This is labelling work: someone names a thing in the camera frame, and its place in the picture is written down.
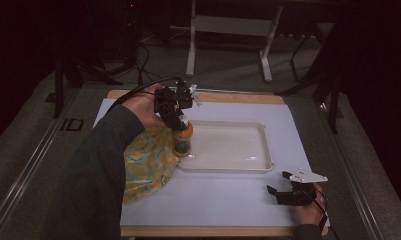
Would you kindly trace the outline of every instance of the white tray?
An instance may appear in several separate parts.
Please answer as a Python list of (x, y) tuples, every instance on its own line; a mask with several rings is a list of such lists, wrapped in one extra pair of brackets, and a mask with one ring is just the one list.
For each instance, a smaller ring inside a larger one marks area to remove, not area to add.
[(185, 172), (266, 173), (274, 163), (265, 126), (256, 122), (190, 120), (191, 154), (181, 158)]

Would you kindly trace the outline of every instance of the chair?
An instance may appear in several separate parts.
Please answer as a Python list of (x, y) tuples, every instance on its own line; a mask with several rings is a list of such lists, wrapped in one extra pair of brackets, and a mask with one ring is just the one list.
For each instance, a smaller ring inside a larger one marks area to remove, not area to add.
[[(323, 46), (325, 41), (327, 40), (328, 35), (330, 34), (330, 32), (333, 28), (333, 25), (334, 25), (334, 23), (330, 23), (330, 22), (318, 22), (312, 26), (311, 35), (314, 35), (316, 37), (316, 39), (321, 44), (321, 46)], [(297, 54), (297, 52), (300, 50), (300, 48), (304, 45), (306, 40), (308, 40), (310, 38), (311, 35), (308, 35), (305, 38), (303, 38), (303, 40), (301, 41), (301, 43), (299, 44), (297, 49), (294, 51), (294, 53), (290, 59), (290, 64), (291, 64), (291, 67), (293, 68), (294, 77), (296, 78), (296, 81), (300, 81), (300, 80), (298, 78), (296, 67), (294, 65), (294, 57)]]

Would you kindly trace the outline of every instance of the wooden edge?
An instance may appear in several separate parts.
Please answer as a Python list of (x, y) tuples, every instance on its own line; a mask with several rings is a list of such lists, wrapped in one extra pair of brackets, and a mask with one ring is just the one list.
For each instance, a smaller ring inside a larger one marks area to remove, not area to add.
[[(322, 235), (328, 233), (324, 227)], [(292, 236), (290, 227), (164, 227), (121, 226), (122, 237), (282, 237)]]
[[(128, 90), (111, 90), (107, 98), (116, 99), (127, 92)], [(284, 100), (280, 96), (274, 95), (200, 92), (198, 96), (200, 102), (284, 104)]]

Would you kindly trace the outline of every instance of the human arm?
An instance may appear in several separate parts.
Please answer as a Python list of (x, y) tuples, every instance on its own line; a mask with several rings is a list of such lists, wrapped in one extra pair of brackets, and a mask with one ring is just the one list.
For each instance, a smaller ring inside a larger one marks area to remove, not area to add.
[(153, 95), (138, 94), (97, 123), (64, 170), (41, 239), (120, 239), (123, 151), (146, 127), (164, 126), (153, 106)]
[[(315, 200), (323, 208), (322, 196), (320, 194), (322, 193), (322, 187), (316, 183), (313, 185), (317, 190)], [(294, 228), (294, 240), (321, 240), (322, 233), (319, 228), (319, 223), (322, 219), (322, 215), (322, 210), (315, 202), (305, 206), (295, 206), (294, 217), (299, 225)]]

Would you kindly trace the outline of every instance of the gray sleeve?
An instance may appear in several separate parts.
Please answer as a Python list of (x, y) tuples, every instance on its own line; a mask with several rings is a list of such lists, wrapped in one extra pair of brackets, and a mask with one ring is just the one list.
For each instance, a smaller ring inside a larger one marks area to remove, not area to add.
[(294, 240), (322, 240), (321, 230), (318, 225), (303, 224), (294, 228)]
[(41, 239), (120, 239), (123, 151), (143, 131), (121, 105), (98, 122), (66, 165)]

